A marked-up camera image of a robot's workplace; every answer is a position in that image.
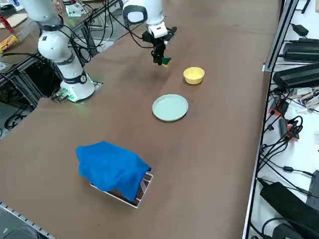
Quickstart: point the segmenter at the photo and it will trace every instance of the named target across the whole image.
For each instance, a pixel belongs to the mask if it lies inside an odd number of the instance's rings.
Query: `blue towel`
[[[141,158],[126,149],[102,141],[76,148],[79,173],[98,189],[118,189],[128,200],[133,201],[140,183],[151,168]]]

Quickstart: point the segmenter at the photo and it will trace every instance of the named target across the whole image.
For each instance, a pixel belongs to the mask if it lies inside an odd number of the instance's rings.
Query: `table surface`
[[[104,83],[87,104],[42,99],[0,143],[0,199],[56,238],[242,235],[268,83],[261,67],[279,3],[165,0],[164,8],[167,26],[178,27],[169,68],[153,65],[127,35],[85,67]],[[205,69],[202,84],[183,81],[190,66]],[[184,96],[189,110],[165,123],[152,104],[169,93]],[[139,209],[79,176],[76,147],[101,140],[152,167]]]

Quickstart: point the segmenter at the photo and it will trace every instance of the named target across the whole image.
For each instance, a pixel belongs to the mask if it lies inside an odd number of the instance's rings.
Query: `light green plate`
[[[153,103],[154,115],[163,121],[179,120],[187,113],[187,110],[187,100],[179,95],[163,95]]]

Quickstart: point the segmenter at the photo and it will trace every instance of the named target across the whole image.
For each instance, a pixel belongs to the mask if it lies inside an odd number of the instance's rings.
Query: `bowl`
[[[197,85],[203,81],[205,71],[199,67],[189,67],[184,70],[184,77],[187,83]]]

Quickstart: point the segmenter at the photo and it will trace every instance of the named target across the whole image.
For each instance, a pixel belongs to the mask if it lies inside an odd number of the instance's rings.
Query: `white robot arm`
[[[165,45],[173,37],[177,28],[167,29],[162,14],[161,0],[122,0],[123,17],[130,24],[146,23],[147,31],[143,41],[152,43],[152,56],[155,63],[163,63]],[[68,47],[71,31],[64,25],[51,0],[20,0],[28,16],[38,23],[42,30],[38,50],[42,56],[52,60],[63,75],[62,91],[69,100],[77,102],[94,93],[94,84],[85,73],[81,63]]]

